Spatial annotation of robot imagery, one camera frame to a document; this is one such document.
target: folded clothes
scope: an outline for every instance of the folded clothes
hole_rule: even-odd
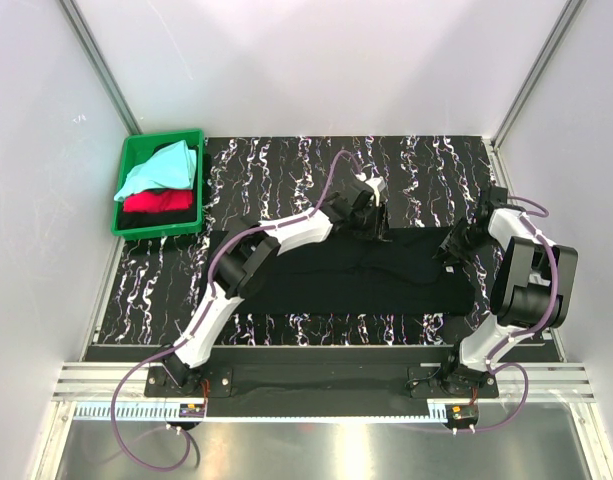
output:
[[[160,213],[186,210],[193,204],[192,190],[147,190],[124,201],[125,212]]]
[[[203,176],[206,176],[206,172],[210,171],[210,156],[208,155],[204,155],[203,168],[206,169]],[[117,214],[117,229],[130,230],[133,228],[159,227],[162,225],[176,225],[180,223],[195,222],[197,220],[197,202],[199,201],[197,199],[197,192],[199,182],[201,181],[200,178],[197,178],[196,181],[193,182],[193,189],[191,190],[192,204],[190,208],[187,208],[186,210],[173,210],[160,213],[125,212],[124,210],[120,209]],[[202,193],[207,194],[208,191],[209,189],[206,188],[206,185],[204,184],[202,187]]]
[[[130,195],[156,188],[188,190],[193,188],[196,169],[197,152],[188,148],[186,140],[181,140],[133,167],[114,199],[123,202]]]

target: black marble patterned mat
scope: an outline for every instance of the black marble patterned mat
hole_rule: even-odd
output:
[[[448,226],[470,215],[480,188],[492,180],[479,137],[211,138],[211,200],[206,228],[227,230],[236,216],[262,219],[299,213],[324,186],[340,149],[354,152],[365,172],[386,178],[391,227]],[[343,163],[333,189],[350,177]],[[200,302],[208,236],[182,235],[126,242],[99,331],[98,344],[160,345],[175,341]],[[484,249],[467,273],[476,286],[473,312],[442,314],[234,316],[223,345],[414,345],[454,343],[485,317],[486,291],[501,261]]]

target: black cloth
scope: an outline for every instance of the black cloth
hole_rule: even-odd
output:
[[[391,229],[390,242],[335,234],[291,250],[277,257],[262,290],[236,313],[466,315],[474,287],[461,267],[451,273],[432,258],[448,232]],[[211,234],[211,255],[225,234]]]

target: light blue cloth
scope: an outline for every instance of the light blue cloth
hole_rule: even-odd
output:
[[[197,152],[186,140],[162,148],[145,163],[136,165],[126,176],[124,186],[115,194],[116,202],[155,188],[190,190],[195,181]]]

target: metal floor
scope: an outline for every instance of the metal floor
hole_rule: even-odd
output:
[[[508,415],[497,404],[481,405],[482,424]],[[125,440],[155,425],[124,422]],[[419,431],[420,428],[439,433]],[[60,480],[155,478],[242,479],[588,479],[572,416],[564,405],[529,404],[511,425],[497,432],[453,437],[439,426],[354,424],[206,423],[192,431],[201,451],[170,474],[149,472],[120,455],[110,424],[73,422]],[[177,461],[183,441],[157,432],[131,446],[150,463]]]

